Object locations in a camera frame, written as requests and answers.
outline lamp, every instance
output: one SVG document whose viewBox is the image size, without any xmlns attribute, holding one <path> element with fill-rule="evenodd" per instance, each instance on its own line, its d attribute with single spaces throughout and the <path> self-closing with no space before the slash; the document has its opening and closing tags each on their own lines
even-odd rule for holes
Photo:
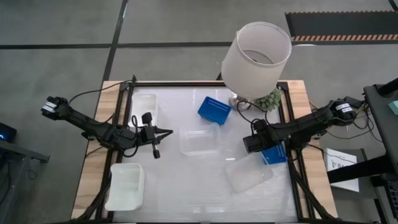
<svg viewBox="0 0 398 224">
<path fill-rule="evenodd" d="M 221 75 L 233 92 L 230 105 L 236 110 L 240 101 L 268 95 L 276 86 L 292 51 L 289 36 L 279 27 L 267 22 L 252 22 L 237 31 L 225 56 Z M 240 103 L 239 109 L 247 109 Z"/>
</svg>

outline wooden table frame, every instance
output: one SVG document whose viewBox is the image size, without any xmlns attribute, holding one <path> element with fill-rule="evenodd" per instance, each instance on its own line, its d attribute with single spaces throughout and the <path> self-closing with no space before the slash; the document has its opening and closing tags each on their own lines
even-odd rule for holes
<svg viewBox="0 0 398 224">
<path fill-rule="evenodd" d="M 104 82 L 103 87 L 111 86 L 118 82 Z M 291 119 L 299 118 L 311 113 L 308 103 L 307 92 L 302 80 L 280 81 L 279 86 L 284 90 L 281 102 L 281 121 L 289 122 Z M 119 95 L 120 89 L 127 89 L 128 85 L 123 83 L 122 88 L 116 85 L 101 92 L 95 119 L 101 121 L 109 118 L 114 112 L 116 105 L 119 103 L 118 115 L 116 116 L 120 124 L 126 124 L 128 118 L 125 111 L 129 111 L 130 104 L 127 99 L 131 99 L 131 91 L 127 95 Z M 223 81 L 193 81 L 193 82 L 135 82 L 134 86 L 224 86 Z M 319 145 L 318 141 L 311 141 L 314 145 Z M 87 152 L 99 147 L 98 142 L 92 141 L 88 144 Z M 295 162 L 296 169 L 300 171 L 300 175 L 308 183 L 311 191 L 325 207 L 325 209 L 334 217 L 337 212 L 331 194 L 325 165 L 323 162 L 322 152 L 311 147 L 305 148 L 302 153 L 302 159 Z M 81 173 L 80 183 L 76 194 L 75 204 L 73 206 L 72 218 L 81 215 L 103 185 L 104 179 L 109 175 L 109 167 L 112 163 L 121 161 L 121 155 L 116 152 L 98 151 L 85 159 L 83 170 Z M 292 184 L 296 202 L 296 210 L 298 219 L 319 217 L 313 211 L 312 206 L 307 203 L 306 196 L 302 190 L 297 187 L 295 181 Z M 113 213 L 103 210 L 97 213 L 95 218 L 108 217 L 112 219 Z"/>
</svg>

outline table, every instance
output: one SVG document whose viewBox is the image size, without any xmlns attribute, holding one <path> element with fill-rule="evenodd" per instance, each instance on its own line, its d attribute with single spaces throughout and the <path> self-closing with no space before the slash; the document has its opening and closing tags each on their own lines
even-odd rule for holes
<svg viewBox="0 0 398 224">
<path fill-rule="evenodd" d="M 302 80 L 285 81 L 289 86 L 289 94 L 292 102 L 292 109 L 296 118 L 304 116 L 311 112 L 308 104 L 308 97 L 305 91 L 305 85 Z M 104 82 L 103 87 L 113 85 L 117 82 Z M 95 119 L 106 120 L 114 112 L 116 100 L 118 97 L 118 86 L 114 86 L 101 93 L 99 98 L 98 108 Z M 123 99 L 122 114 L 126 105 L 126 98 Z M 287 111 L 287 103 L 282 100 L 282 106 Z M 289 116 L 285 113 L 285 120 L 289 120 Z M 317 145 L 318 141 L 312 141 L 312 144 Z M 97 142 L 90 142 L 87 152 L 90 152 L 99 147 Z M 99 151 L 90 155 L 85 160 L 83 170 L 81 173 L 79 188 L 77 190 L 75 204 L 73 206 L 72 218 L 78 217 L 83 213 L 85 208 L 91 203 L 100 189 L 101 180 L 104 171 L 104 162 L 106 158 L 106 150 Z M 322 153 L 316 149 L 308 147 L 303 151 L 303 159 L 305 163 L 305 170 L 308 177 L 308 183 L 320 203 L 328 210 L 330 214 L 337 217 L 336 208 L 331 194 L 328 177 L 326 174 L 325 165 L 323 163 Z M 300 192 L 300 200 L 302 203 L 304 217 L 308 216 L 306 209 L 305 197 Z"/>
</svg>

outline transparent plastic box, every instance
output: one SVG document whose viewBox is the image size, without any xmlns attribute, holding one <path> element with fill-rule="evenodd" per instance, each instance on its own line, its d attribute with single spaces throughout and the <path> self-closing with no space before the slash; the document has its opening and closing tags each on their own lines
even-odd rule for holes
<svg viewBox="0 0 398 224">
<path fill-rule="evenodd" d="M 220 126 L 209 125 L 180 129 L 180 150 L 186 156 L 213 154 L 220 151 Z"/>
<path fill-rule="evenodd" d="M 272 169 L 263 159 L 261 152 L 227 164 L 226 175 L 235 192 L 244 192 L 272 178 Z"/>
</svg>

